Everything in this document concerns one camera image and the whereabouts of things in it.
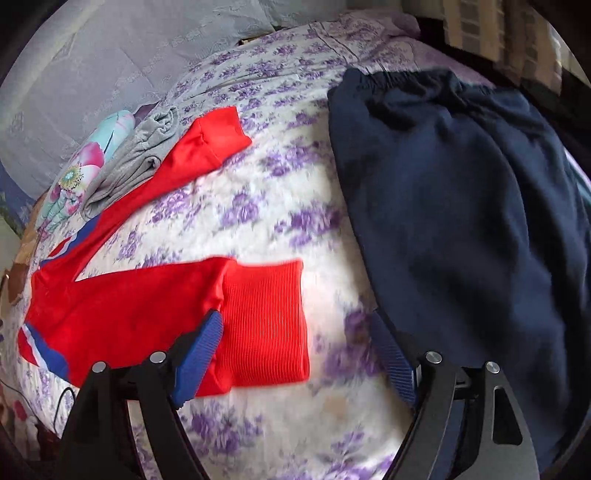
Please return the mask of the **red pants with striped waistband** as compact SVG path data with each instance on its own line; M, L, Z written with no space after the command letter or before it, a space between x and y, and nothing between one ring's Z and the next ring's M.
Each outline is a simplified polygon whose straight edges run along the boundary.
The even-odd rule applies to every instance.
M31 300L17 335L20 356L81 386L95 363L136 365L169 349L215 310L222 337L193 398L307 380L301 260L243 265L211 257L83 276L92 257L137 210L217 170L249 144L235 107L208 112L192 123L151 179L61 242L32 275Z

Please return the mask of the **brown orange pillow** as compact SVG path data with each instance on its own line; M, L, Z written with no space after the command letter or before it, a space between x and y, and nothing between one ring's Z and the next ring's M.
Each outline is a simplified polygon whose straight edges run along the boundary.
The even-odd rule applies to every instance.
M26 285L31 260L39 241L35 224L46 195L47 193L44 192L33 206L29 223L21 238L19 250L17 251L12 267L8 272L8 300L11 305L14 305L20 300Z

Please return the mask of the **navy blue pants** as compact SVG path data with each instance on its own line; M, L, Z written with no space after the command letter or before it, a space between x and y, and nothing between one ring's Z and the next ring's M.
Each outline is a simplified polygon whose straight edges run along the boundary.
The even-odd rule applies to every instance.
M382 326L497 362L539 467L590 416L590 218L557 134L518 92L447 70L346 71L329 137Z

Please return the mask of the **floral turquoise pink folded quilt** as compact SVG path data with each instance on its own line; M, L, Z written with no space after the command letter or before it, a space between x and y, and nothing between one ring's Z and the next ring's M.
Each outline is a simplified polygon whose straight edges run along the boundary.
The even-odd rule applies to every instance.
M62 168L46 195L35 228L41 238L50 235L80 208L90 183L112 158L135 127L127 110L104 118Z

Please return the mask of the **folded grey pants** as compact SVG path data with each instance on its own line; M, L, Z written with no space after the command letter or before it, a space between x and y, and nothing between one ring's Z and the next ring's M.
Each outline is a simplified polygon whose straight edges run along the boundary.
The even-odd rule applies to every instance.
M149 180L180 138L175 106L144 118L87 187L79 211L89 221Z

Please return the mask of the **purple floral bed sheet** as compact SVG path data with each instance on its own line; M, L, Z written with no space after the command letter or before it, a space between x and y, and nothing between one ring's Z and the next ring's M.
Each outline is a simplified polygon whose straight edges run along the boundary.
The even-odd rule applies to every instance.
M301 258L311 377L197 399L180 420L214 479L379 479L410 412L370 347L374 298L329 142L327 93L346 67L490 74L372 15L283 31L196 64L165 98L182 127L217 106L238 108L252 146L214 174L141 208L84 277L223 254L245 262Z

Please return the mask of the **brown checkered curtain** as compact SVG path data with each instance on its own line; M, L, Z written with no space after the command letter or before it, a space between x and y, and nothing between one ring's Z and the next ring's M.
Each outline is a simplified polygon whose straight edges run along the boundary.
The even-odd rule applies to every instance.
M405 12L444 22L446 43L492 61L511 80L560 93L560 37L526 1L404 1Z

